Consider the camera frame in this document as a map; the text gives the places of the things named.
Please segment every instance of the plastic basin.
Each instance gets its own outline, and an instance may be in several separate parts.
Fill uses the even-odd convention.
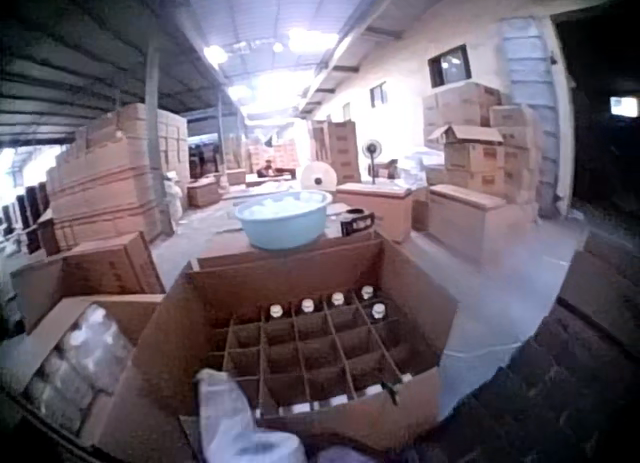
[[[300,199],[302,193],[314,193],[322,196],[317,206],[286,216],[267,218],[245,218],[243,214],[251,207],[262,205],[266,200],[274,203],[285,198]],[[311,243],[324,233],[327,222],[327,205],[333,200],[329,193],[317,190],[291,191],[275,195],[252,198],[236,208],[236,217],[242,223],[249,242],[265,250],[286,250]]]

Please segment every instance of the window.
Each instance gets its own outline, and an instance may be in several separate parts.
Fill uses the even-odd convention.
[[[374,86],[369,90],[369,97],[371,98],[371,108],[377,108],[387,103],[386,87],[386,83],[380,83],[378,86]]]
[[[638,99],[633,96],[624,98],[611,97],[611,114],[617,116],[627,116],[629,118],[638,117]]]
[[[429,72],[433,88],[470,79],[471,67],[469,66],[467,46],[462,45],[431,58]]]
[[[342,121],[351,121],[351,103],[345,103],[342,107]]]

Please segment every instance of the person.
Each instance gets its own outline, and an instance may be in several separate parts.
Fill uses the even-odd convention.
[[[258,168],[256,170],[256,175],[258,178],[269,178],[273,176],[273,166],[271,165],[271,160],[266,160],[265,165],[262,168]]]

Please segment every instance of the wall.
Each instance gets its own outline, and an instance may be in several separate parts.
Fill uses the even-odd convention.
[[[342,120],[342,106],[351,103],[357,123],[358,140],[382,142],[381,159],[400,156],[411,146],[422,146],[422,98],[433,92],[428,60],[461,44],[467,45],[474,81],[509,92],[509,79],[501,53],[500,19],[513,16],[541,18],[544,34],[549,31],[549,15],[600,4],[607,0],[444,0],[428,10],[398,42],[375,51],[361,65],[360,72],[340,86],[336,94],[314,114]],[[553,50],[557,41],[550,41]],[[554,70],[561,124],[561,147],[573,145],[569,89],[564,70],[558,81]],[[386,81],[389,103],[372,109],[369,88]],[[572,174],[573,153],[561,149],[561,172]],[[570,185],[566,175],[562,184]]]

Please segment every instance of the warehouse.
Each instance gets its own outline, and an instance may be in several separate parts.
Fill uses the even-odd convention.
[[[3,0],[2,15],[8,451],[633,447],[625,0]]]

